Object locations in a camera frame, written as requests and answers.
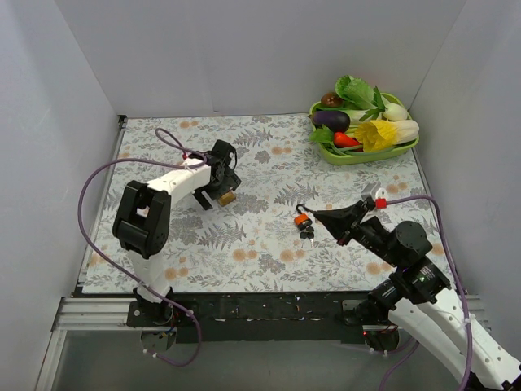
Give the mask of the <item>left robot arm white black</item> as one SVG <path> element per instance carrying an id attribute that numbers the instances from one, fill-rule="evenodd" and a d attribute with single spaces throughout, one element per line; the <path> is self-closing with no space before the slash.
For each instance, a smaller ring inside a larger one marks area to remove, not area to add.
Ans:
<path id="1" fill-rule="evenodd" d="M 161 251 L 169 238 L 170 213 L 175 204 L 194 196 L 205 210 L 235 200 L 241 180 L 234 172 L 235 147 L 218 140 L 210 151 L 191 153 L 180 169 L 148 182 L 129 182 L 123 192 L 112 234 L 128 253 L 138 277 L 134 295 L 138 308 L 157 326 L 167 324 L 173 306 Z"/>

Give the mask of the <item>orange black padlock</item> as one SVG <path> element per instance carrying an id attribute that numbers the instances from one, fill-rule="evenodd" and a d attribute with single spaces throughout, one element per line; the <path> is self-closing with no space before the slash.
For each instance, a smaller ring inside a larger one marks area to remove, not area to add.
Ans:
<path id="1" fill-rule="evenodd" d="M 310 209 L 304 204 L 296 205 L 296 217 L 294 218 L 294 223 L 300 231 L 311 227 L 313 224 L 308 213 L 310 213 Z"/>

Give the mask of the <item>black headed keys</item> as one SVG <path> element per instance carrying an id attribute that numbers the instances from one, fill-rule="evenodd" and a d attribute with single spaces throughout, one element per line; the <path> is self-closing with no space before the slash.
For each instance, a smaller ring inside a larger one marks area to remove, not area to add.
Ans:
<path id="1" fill-rule="evenodd" d="M 311 248 L 314 248 L 315 233 L 311 226 L 304 228 L 300 232 L 300 238 L 309 241 Z"/>

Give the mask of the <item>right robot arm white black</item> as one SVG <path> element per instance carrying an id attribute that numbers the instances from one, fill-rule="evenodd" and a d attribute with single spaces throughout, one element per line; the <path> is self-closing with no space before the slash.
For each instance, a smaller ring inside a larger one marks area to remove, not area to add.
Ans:
<path id="1" fill-rule="evenodd" d="M 462 390 L 518 390 L 520 361 L 497 343 L 468 310 L 463 294 L 428 258 L 422 226 L 404 221 L 387 230 L 366 214 L 387 205 L 365 198 L 314 217 L 340 246 L 356 241 L 394 267 L 383 283 L 339 319 L 349 325 L 393 323 L 408 332 L 459 381 Z"/>

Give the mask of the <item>brass padlock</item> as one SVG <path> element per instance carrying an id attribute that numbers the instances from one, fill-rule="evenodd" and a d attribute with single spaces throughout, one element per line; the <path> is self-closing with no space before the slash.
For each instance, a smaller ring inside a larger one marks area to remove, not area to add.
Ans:
<path id="1" fill-rule="evenodd" d="M 233 191 L 227 191 L 224 195 L 222 195 L 218 200 L 218 204 L 222 207 L 234 202 L 236 200 L 236 195 Z"/>

